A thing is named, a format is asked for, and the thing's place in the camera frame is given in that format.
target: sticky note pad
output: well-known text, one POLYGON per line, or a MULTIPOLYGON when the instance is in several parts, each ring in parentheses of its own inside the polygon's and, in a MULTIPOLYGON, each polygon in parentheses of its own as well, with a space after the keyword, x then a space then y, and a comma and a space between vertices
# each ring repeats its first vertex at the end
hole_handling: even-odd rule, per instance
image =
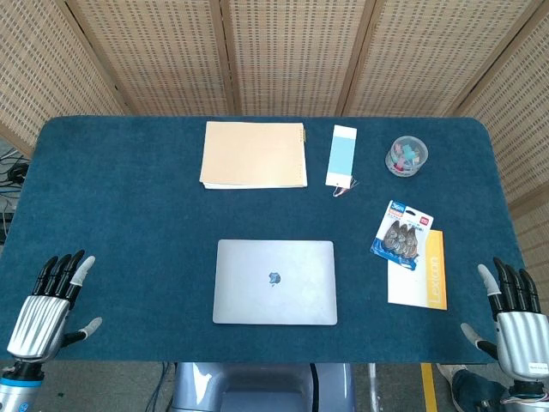
POLYGON ((353 127, 334 126, 332 149, 329 151, 326 185, 349 189, 353 177, 354 144, 357 130, 353 127))

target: correction tape pack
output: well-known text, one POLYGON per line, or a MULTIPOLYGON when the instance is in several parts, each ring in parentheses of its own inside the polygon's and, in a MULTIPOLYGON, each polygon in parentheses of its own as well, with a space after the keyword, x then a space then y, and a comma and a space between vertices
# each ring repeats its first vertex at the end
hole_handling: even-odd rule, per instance
POLYGON ((425 253, 425 241, 431 225, 431 216, 391 200, 370 250, 400 266, 415 270, 417 258, 425 253))

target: metal stand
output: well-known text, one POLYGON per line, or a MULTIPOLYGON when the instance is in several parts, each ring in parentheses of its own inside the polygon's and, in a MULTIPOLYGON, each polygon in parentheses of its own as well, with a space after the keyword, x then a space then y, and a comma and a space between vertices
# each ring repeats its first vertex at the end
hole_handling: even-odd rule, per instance
POLYGON ((178 364, 172 412, 354 412, 351 366, 178 364))

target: laptop lid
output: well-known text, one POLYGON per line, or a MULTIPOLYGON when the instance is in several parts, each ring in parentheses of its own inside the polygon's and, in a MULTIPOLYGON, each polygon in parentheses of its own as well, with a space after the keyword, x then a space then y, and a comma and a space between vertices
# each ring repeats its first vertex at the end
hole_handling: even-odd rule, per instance
POLYGON ((336 324, 333 243, 220 240, 214 322, 336 324))

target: beige wall panel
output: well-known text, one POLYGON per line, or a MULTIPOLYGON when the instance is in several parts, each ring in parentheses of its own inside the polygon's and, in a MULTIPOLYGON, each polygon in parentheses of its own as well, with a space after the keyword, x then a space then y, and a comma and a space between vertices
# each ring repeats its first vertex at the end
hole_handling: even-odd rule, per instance
POLYGON ((549 182, 549 15, 525 35, 461 110, 490 131, 510 203, 549 182))
POLYGON ((549 203, 515 219, 528 272, 535 279, 542 308, 549 311, 549 203))
POLYGON ((344 114, 444 115, 530 3, 381 2, 344 114))
MULTIPOLYGON (((137 114, 228 114, 226 52, 218 53, 214 27, 220 10, 212 3, 70 0, 69 6, 137 114)), ((218 23, 222 31, 220 17, 218 23)))
POLYGON ((30 155, 44 123, 70 114, 123 114, 60 8, 0 2, 0 133, 30 155))
POLYGON ((335 115, 363 11, 371 0, 224 3, 230 13, 229 59, 238 78, 242 113, 335 115))

